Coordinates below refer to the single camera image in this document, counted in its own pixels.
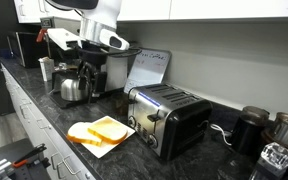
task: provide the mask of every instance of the stainless steel toaster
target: stainless steel toaster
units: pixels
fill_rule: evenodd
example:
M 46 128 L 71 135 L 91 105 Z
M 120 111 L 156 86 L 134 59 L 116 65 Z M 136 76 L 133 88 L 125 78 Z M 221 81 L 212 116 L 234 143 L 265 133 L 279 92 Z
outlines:
M 128 124 L 162 159 L 170 160 L 204 137 L 211 102 L 168 84 L 129 91 Z

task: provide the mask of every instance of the white wall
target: white wall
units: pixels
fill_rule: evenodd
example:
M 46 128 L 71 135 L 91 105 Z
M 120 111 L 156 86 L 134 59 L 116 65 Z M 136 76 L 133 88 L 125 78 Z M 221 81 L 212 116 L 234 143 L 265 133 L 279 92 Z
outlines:
M 264 108 L 271 119 L 288 112 L 288 23 L 121 26 L 143 47 L 172 52 L 166 82 L 233 108 Z

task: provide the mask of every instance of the bread slice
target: bread slice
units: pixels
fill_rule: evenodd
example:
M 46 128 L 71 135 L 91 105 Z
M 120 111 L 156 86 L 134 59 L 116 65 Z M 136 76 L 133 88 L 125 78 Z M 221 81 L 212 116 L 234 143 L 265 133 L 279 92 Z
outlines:
M 93 122 L 87 130 L 109 144 L 121 143 L 127 136 L 127 129 L 123 124 L 108 116 Z
M 87 130 L 92 123 L 89 122 L 78 122 L 75 123 L 66 135 L 66 138 L 72 142 L 76 143 L 86 143 L 95 146 L 101 146 L 102 140 L 92 134 Z

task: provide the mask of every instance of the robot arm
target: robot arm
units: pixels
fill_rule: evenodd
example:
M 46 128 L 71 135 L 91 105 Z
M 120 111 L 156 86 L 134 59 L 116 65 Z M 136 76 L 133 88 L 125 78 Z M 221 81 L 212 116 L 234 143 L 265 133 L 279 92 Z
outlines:
M 117 16 L 121 8 L 121 0 L 46 1 L 59 9 L 77 9 L 82 12 L 79 33 L 81 39 L 97 46 L 104 44 L 119 50 L 129 49 L 129 43 L 115 33 Z M 51 33 L 52 32 L 48 31 L 51 38 L 57 36 L 57 34 Z

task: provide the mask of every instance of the black granite countertop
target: black granite countertop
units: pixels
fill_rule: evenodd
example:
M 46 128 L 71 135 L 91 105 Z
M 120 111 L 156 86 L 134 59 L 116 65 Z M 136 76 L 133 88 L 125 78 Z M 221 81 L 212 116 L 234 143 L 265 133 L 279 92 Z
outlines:
M 136 133 L 98 159 L 81 144 L 66 140 L 65 135 L 76 122 L 92 122 L 106 115 L 126 124 L 126 116 L 117 116 L 111 110 L 109 98 L 96 104 L 60 109 L 49 98 L 51 82 L 43 81 L 40 68 L 25 69 L 13 59 L 1 58 L 0 61 L 98 179 L 218 179 L 218 169 L 227 169 L 225 163 L 236 157 L 236 154 L 224 145 L 220 135 L 208 129 L 201 143 L 171 161 L 161 160 Z M 213 106 L 210 120 L 224 129 L 233 129 L 239 111 L 215 103 Z M 247 179 L 249 173 L 246 171 L 244 174 L 237 174 L 240 179 Z

